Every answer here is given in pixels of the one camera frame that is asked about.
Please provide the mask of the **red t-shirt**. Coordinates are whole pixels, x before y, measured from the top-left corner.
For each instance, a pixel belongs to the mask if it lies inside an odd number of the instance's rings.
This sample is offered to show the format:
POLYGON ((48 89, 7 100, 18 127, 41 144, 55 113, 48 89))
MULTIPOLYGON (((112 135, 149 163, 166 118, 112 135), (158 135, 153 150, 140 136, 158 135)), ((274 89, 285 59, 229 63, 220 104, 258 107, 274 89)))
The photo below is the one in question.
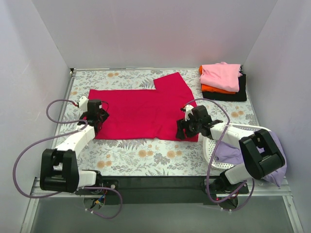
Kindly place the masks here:
POLYGON ((176 141, 177 121, 184 118, 181 108, 194 99, 180 73, 154 80, 154 89, 94 90, 90 100, 109 104, 108 119, 96 139, 154 139, 176 141))

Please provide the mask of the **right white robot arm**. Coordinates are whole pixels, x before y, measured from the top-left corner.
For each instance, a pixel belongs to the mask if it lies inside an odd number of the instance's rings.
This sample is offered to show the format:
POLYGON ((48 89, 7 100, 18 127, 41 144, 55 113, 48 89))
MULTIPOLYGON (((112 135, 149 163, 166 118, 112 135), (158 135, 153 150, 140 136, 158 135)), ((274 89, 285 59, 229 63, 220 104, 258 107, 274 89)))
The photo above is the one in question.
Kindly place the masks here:
POLYGON ((204 158, 211 167, 222 170, 210 184, 211 191, 231 193, 251 178, 281 186, 287 165, 274 132, 212 120, 202 105, 186 105, 182 111, 185 116, 177 121, 176 138, 186 140, 201 135, 204 158))

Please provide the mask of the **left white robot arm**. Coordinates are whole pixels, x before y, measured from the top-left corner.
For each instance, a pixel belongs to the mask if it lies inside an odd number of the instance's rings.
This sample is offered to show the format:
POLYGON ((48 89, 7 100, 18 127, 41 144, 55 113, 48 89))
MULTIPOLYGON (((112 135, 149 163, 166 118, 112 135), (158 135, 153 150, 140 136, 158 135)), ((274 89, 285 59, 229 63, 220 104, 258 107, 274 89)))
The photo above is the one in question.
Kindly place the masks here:
POLYGON ((95 139, 108 119, 109 113, 102 107, 103 101, 80 98, 76 106, 83 111, 76 130, 54 149, 42 153, 40 188, 47 191, 74 193, 87 187, 92 194, 103 190, 101 174, 96 170, 80 170, 78 155, 95 139))

